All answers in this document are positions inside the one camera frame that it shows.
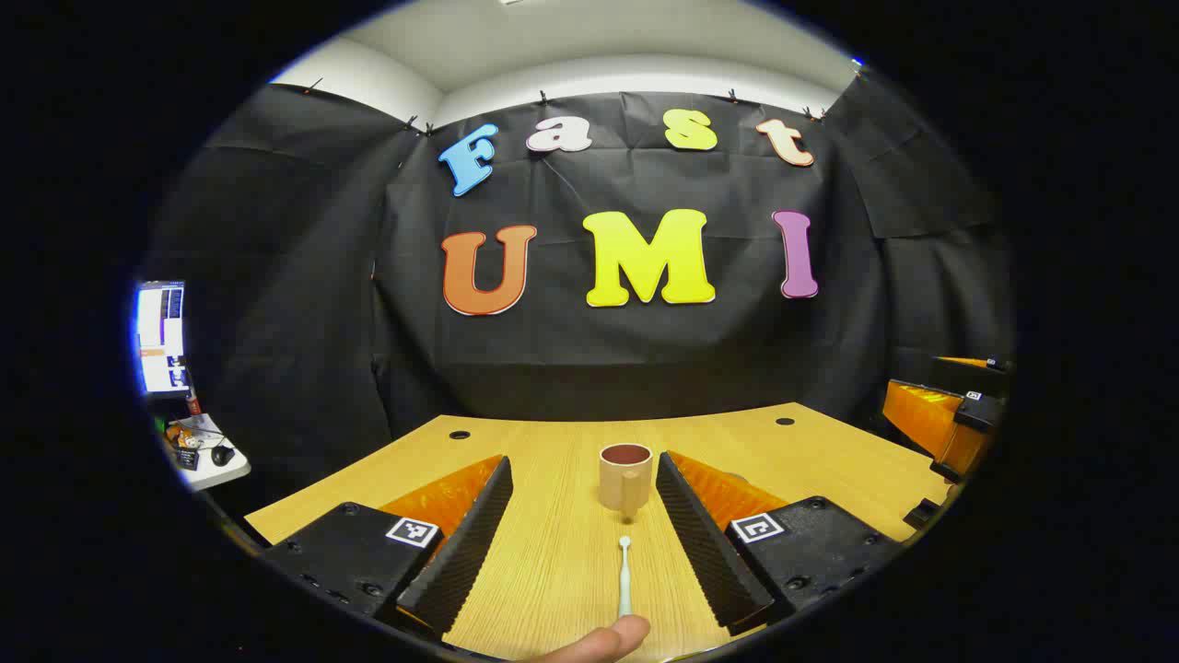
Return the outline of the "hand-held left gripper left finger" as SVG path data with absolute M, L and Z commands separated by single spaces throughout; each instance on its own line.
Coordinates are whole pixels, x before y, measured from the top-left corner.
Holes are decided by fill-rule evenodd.
M 488 457 L 381 508 L 342 501 L 263 558 L 337 608 L 439 641 L 483 569 L 513 490 L 509 458 Z

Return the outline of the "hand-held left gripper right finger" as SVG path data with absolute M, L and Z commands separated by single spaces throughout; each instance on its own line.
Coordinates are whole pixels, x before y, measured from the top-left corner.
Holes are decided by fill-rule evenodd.
M 903 545 L 826 495 L 783 501 L 664 452 L 656 488 L 718 625 L 788 621 L 884 567 Z

